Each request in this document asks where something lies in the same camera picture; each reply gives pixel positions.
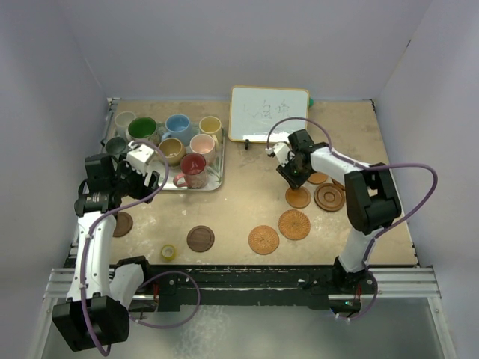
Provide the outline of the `light wood coaster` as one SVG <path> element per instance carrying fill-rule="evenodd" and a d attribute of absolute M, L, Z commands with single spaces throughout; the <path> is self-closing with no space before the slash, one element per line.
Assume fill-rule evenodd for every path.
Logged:
<path fill-rule="evenodd" d="M 320 185 L 328 180 L 329 176 L 324 173 L 313 173 L 309 176 L 307 181 L 313 185 Z"/>
<path fill-rule="evenodd" d="M 311 202 L 311 194 L 304 187 L 298 189 L 289 188 L 285 192 L 285 200 L 294 209 L 304 209 Z"/>

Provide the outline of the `grey stoneware cup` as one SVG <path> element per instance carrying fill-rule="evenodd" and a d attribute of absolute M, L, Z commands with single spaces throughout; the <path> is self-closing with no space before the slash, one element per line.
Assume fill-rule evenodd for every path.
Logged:
<path fill-rule="evenodd" d="M 105 151 L 111 156 L 119 156 L 128 152 L 128 144 L 122 137 L 113 137 L 103 144 Z"/>

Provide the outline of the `ringed brown wood coaster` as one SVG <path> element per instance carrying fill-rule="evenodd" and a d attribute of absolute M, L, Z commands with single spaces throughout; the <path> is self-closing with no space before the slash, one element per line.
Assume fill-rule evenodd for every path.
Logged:
<path fill-rule="evenodd" d="M 314 192 L 315 203 L 327 212 L 337 212 L 345 204 L 343 192 L 332 183 L 319 185 Z"/>

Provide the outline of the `floral serving tray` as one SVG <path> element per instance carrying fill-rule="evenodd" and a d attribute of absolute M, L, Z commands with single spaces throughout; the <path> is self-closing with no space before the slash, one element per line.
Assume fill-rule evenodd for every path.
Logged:
<path fill-rule="evenodd" d="M 192 123 L 191 128 L 192 128 L 193 135 L 198 135 L 200 133 L 199 123 Z M 166 132 L 165 123 L 157 123 L 157 129 L 159 130 L 160 135 L 163 135 L 163 133 Z M 110 138 L 113 138 L 117 135 L 118 135 L 118 132 L 116 130 L 116 126 L 111 125 L 110 129 L 106 133 L 106 139 L 109 140 Z M 224 174 L 225 136 L 226 136 L 226 132 L 222 128 L 222 134 L 219 140 L 219 147 L 216 151 L 216 157 L 214 161 L 206 167 L 206 173 L 208 174 L 208 182 L 206 186 L 203 188 L 200 188 L 197 190 L 191 190 L 191 191 L 214 191 L 222 185 L 223 174 Z M 160 180 L 159 180 L 159 185 L 160 185 L 165 175 L 164 164 L 161 163 L 160 160 L 154 159 L 151 162 L 149 162 L 147 169 L 151 171 L 156 171 L 160 174 Z M 146 177 L 146 180 L 144 181 L 144 184 L 149 183 L 150 175 L 151 175 L 150 172 L 147 173 L 147 177 Z M 186 187 L 178 188 L 173 184 L 174 177 L 178 175 L 179 173 L 180 173 L 179 165 L 169 170 L 168 181 L 165 184 L 165 187 L 163 188 L 162 191 L 181 191 L 181 190 L 189 191 L 190 190 Z"/>

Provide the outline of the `dark walnut coaster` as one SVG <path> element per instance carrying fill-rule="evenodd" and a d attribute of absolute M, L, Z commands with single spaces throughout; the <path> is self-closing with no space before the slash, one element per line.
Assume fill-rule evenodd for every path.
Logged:
<path fill-rule="evenodd" d="M 113 232 L 115 238 L 125 236 L 133 226 L 132 216 L 127 212 L 119 212 L 116 216 L 116 227 Z"/>
<path fill-rule="evenodd" d="M 204 225 L 193 227 L 186 237 L 188 247 L 198 253 L 208 251 L 213 246 L 214 241 L 214 232 Z"/>

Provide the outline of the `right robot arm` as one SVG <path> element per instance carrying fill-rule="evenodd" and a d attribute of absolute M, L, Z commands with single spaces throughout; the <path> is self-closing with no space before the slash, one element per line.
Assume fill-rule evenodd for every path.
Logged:
<path fill-rule="evenodd" d="M 345 188 L 347 217 L 351 231 L 338 256 L 342 269 L 333 274 L 334 287 L 351 292 L 359 284 L 373 248 L 374 236 L 388 229 L 402 213 L 397 189 L 384 163 L 369 164 L 336 152 L 325 142 L 315 144 L 307 130 L 289 135 L 266 150 L 278 160 L 277 172 L 292 189 L 298 189 L 310 175 L 324 173 Z"/>

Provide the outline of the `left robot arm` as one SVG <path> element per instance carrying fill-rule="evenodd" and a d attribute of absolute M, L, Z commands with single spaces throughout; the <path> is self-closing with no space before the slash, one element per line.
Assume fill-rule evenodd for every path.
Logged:
<path fill-rule="evenodd" d="M 67 300 L 52 311 L 52 321 L 74 352 L 111 345 L 129 336 L 132 297 L 153 287 L 145 257 L 121 260 L 109 273 L 117 209 L 124 197 L 151 201 L 160 175 L 149 164 L 153 154 L 134 150 L 118 158 L 98 154 L 85 159 L 87 177 L 78 187 L 74 209 L 78 218 L 79 252 Z"/>

